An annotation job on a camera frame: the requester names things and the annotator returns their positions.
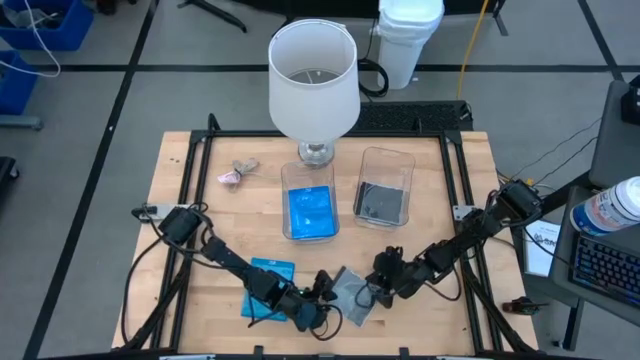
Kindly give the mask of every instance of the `gray cloth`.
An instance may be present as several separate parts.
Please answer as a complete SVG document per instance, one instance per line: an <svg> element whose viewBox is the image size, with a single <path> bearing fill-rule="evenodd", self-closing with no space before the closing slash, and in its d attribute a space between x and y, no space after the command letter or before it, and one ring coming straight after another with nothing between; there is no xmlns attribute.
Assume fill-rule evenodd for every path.
<svg viewBox="0 0 640 360"><path fill-rule="evenodd" d="M346 319L362 327L375 307L375 300L372 299L373 294L367 287L367 282L350 269L343 267L335 280L333 292L338 298L331 304L340 308ZM355 301L357 294L360 306Z"/></svg>

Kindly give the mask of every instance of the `white paper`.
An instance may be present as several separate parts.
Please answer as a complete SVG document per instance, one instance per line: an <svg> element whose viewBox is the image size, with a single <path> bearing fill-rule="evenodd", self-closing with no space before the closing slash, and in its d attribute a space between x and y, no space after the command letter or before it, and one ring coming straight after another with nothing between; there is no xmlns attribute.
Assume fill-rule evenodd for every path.
<svg viewBox="0 0 640 360"><path fill-rule="evenodd" d="M527 226L527 231L552 254L555 254L558 235L560 235L560 225L538 220ZM551 270L553 257L544 252L533 243L529 235L525 234L525 273L537 276L548 277Z"/></svg>

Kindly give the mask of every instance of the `white container lid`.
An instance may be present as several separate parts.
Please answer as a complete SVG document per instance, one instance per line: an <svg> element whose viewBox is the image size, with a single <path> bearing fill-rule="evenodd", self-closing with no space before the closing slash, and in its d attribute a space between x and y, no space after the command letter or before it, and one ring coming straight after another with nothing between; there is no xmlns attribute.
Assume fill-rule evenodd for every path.
<svg viewBox="0 0 640 360"><path fill-rule="evenodd" d="M640 220L640 176L618 184L616 195L622 207L635 219Z"/></svg>
<svg viewBox="0 0 640 360"><path fill-rule="evenodd" d="M443 0L387 0L380 2L380 18L397 26L424 26L440 22Z"/></svg>

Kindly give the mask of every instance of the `blue bin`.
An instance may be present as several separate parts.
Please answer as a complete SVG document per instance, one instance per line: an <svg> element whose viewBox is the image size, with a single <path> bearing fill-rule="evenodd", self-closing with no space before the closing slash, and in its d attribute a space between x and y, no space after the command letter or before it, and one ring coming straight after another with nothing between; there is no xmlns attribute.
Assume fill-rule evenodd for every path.
<svg viewBox="0 0 640 360"><path fill-rule="evenodd" d="M0 60L18 69L35 71L17 51L0 51ZM25 74L0 65L0 114L21 115L36 84L37 75Z"/></svg>
<svg viewBox="0 0 640 360"><path fill-rule="evenodd" d="M84 40L93 14L81 0L28 0L32 9L60 8L66 10L64 19L57 29L39 28L38 34L51 51L78 50ZM15 11L27 8L24 0L5 0L4 5ZM42 50L40 42L33 34L33 29L17 29L0 27L0 36L14 49Z"/></svg>

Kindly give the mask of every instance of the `small pink object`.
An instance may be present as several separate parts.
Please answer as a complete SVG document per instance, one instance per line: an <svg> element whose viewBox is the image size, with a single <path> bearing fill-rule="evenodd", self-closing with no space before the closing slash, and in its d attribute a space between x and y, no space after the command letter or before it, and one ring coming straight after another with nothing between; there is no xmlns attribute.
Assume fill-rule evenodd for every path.
<svg viewBox="0 0 640 360"><path fill-rule="evenodd" d="M218 176L218 181L222 184L238 184L241 179L242 176L235 170Z"/></svg>

